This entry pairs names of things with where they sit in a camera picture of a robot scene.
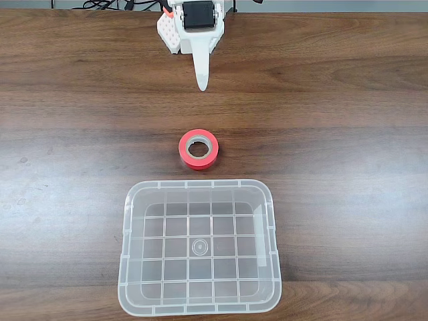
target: tape roll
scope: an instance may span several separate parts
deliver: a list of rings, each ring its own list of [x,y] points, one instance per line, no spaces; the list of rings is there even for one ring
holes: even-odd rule
[[[195,142],[202,142],[207,145],[207,154],[197,157],[189,152],[189,147]],[[208,130],[193,129],[183,135],[179,143],[180,157],[191,169],[207,169],[217,159],[219,154],[219,142]]]

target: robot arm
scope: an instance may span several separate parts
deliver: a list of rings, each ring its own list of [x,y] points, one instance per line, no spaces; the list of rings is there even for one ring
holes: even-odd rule
[[[225,3],[231,6],[232,2],[235,9],[235,0],[168,0],[169,8],[164,6],[158,20],[158,33],[171,53],[181,51],[193,55],[196,79],[202,91],[208,85],[209,55],[225,31]]]

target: plastic container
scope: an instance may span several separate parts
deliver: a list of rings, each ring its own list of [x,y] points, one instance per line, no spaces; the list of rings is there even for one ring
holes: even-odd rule
[[[129,191],[118,282],[129,314],[265,312],[281,286],[263,183],[148,181]]]

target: wood grain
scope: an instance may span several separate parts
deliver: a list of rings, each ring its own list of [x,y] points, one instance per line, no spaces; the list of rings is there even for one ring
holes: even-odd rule
[[[2,318],[131,319],[129,188],[253,178],[274,196],[284,282],[249,319],[427,320],[428,14],[230,15],[203,93],[157,19],[0,10]],[[192,128],[220,143],[202,173],[179,161]]]

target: black cable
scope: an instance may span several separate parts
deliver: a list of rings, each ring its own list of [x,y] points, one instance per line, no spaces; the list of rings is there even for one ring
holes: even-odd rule
[[[81,7],[76,7],[72,9],[81,9],[81,10],[87,10],[87,9],[95,9],[95,10],[120,10],[118,5],[119,0],[86,0]],[[134,5],[150,5],[147,8],[144,8],[143,11],[149,10],[153,5],[156,5],[159,3],[160,9],[162,9],[163,6],[163,0],[146,0],[141,2],[134,2],[134,0],[125,0],[125,10],[133,10]]]

